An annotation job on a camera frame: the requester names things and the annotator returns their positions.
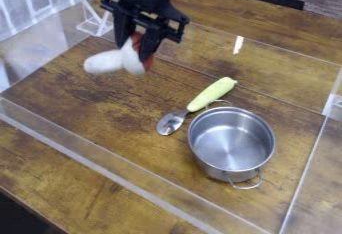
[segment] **stainless steel pot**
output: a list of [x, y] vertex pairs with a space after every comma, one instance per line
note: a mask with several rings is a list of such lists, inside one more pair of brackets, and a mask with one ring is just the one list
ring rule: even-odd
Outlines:
[[[188, 144], [210, 177], [228, 182], [236, 189], [261, 185], [261, 168], [274, 154], [275, 136], [257, 114], [231, 106], [207, 109], [190, 125]], [[259, 176], [257, 184], [235, 185], [255, 176]]]

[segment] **wooden tabletop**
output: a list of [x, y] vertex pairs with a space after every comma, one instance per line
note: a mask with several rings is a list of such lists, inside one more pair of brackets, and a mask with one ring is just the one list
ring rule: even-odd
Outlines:
[[[261, 229], [277, 233], [341, 68], [342, 25], [326, 17], [253, 0], [174, 2], [192, 23], [180, 45], [163, 43], [147, 75], [134, 77], [124, 71], [102, 76], [87, 74], [84, 59], [115, 48], [114, 43], [91, 37], [7, 90], [3, 97]], [[236, 55], [236, 35], [231, 34], [246, 37]], [[265, 182], [248, 191], [238, 191], [227, 183], [207, 178], [195, 165], [186, 130], [196, 114], [172, 136], [155, 132], [163, 114], [183, 108], [223, 76], [239, 81], [223, 99], [259, 114], [277, 136], [277, 152], [263, 168]], [[3, 191], [63, 230], [203, 232], [7, 123], [0, 122], [0, 128]], [[227, 231], [242, 233], [251, 228], [231, 224]]]

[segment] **metal spoon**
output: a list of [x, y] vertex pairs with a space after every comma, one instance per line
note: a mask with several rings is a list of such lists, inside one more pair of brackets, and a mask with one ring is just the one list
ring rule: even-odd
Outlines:
[[160, 135], [172, 134], [182, 126], [186, 115], [206, 107], [206, 105], [219, 99], [235, 86], [238, 82], [228, 77], [219, 79], [211, 84], [187, 105], [184, 110], [178, 110], [166, 114], [156, 124], [156, 131]]

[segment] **pot rim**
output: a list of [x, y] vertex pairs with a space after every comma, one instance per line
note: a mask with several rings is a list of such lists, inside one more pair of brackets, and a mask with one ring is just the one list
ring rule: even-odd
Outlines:
[[[215, 165], [210, 164], [208, 162], [206, 162], [196, 154], [195, 150], [194, 150], [194, 147], [192, 147], [192, 144], [190, 142], [190, 136], [191, 136], [191, 131], [192, 131], [192, 128], [194, 128], [194, 125], [196, 124], [196, 122], [206, 116], [208, 115], [210, 113], [212, 112], [216, 112], [216, 111], [228, 111], [228, 112], [239, 112], [239, 113], [243, 113], [246, 115], [248, 115], [248, 117], [257, 119], [259, 121], [259, 123], [265, 126], [266, 128], [266, 131], [270, 135], [270, 138], [271, 138], [271, 153], [269, 154], [267, 158], [263, 160], [263, 162], [258, 165], [255, 165], [254, 167], [251, 168], [247, 168], [247, 169], [238, 169], [238, 170], [232, 170], [232, 169], [224, 169], [224, 168], [219, 168], [216, 167]], [[190, 124], [190, 127], [188, 127], [188, 131], [187, 131], [187, 142], [188, 142], [188, 145], [190, 145], [190, 148], [191, 148], [191, 152], [194, 153], [195, 157], [198, 160], [200, 160], [206, 165], [208, 165], [210, 167], [212, 167], [214, 169], [219, 170], [219, 171], [226, 171], [227, 173], [242, 173], [242, 172], [248, 172], [248, 171], [253, 171], [258, 168], [261, 168], [267, 162], [269, 160], [271, 159], [274, 153], [275, 153], [275, 146], [277, 146], [277, 140], [275, 140], [275, 134], [274, 134], [274, 131], [267, 123], [267, 121], [258, 115], [255, 114], [254, 112], [248, 111], [248, 110], [244, 110], [242, 108], [238, 108], [238, 107], [234, 107], [234, 106], [220, 106], [220, 107], [215, 107], [212, 109], [208, 109], [206, 110], [204, 112], [202, 112], [195, 118], [194, 120], [191, 121], [191, 124]]]

